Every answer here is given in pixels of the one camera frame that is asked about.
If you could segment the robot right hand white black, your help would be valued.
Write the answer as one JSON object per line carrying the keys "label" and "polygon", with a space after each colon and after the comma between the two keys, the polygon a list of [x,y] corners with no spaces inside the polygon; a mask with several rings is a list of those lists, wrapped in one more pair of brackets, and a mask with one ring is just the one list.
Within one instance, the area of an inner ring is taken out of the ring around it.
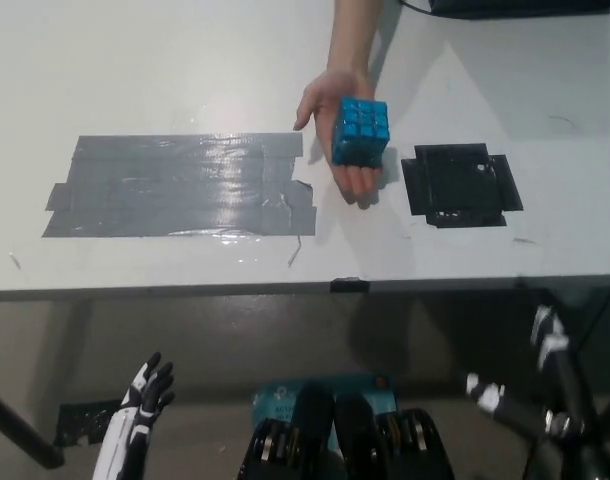
{"label": "robot right hand white black", "polygon": [[596,434],[598,414],[592,395],[554,307],[537,307],[530,343],[537,350],[537,370],[548,380],[552,403],[524,404],[504,385],[486,383],[474,372],[465,376],[466,395],[483,413],[524,437],[567,441]]}

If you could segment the person's bare hand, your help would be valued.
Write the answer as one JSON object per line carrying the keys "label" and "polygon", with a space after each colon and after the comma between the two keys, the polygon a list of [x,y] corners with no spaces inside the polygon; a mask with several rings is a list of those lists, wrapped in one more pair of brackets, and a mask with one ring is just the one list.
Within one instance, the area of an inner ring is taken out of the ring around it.
{"label": "person's bare hand", "polygon": [[338,166],[332,162],[332,141],[338,108],[343,97],[373,100],[374,89],[366,70],[328,68],[304,89],[296,110],[294,129],[303,130],[314,120],[316,137],[333,179],[347,203],[370,201],[375,193],[380,169]]}

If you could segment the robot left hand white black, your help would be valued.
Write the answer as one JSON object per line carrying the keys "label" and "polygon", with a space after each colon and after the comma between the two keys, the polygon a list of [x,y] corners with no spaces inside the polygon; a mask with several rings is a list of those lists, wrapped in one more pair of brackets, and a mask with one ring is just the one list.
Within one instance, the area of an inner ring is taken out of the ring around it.
{"label": "robot left hand white black", "polygon": [[142,480],[154,424],[175,399],[173,363],[155,352],[139,369],[110,419],[93,480]]}

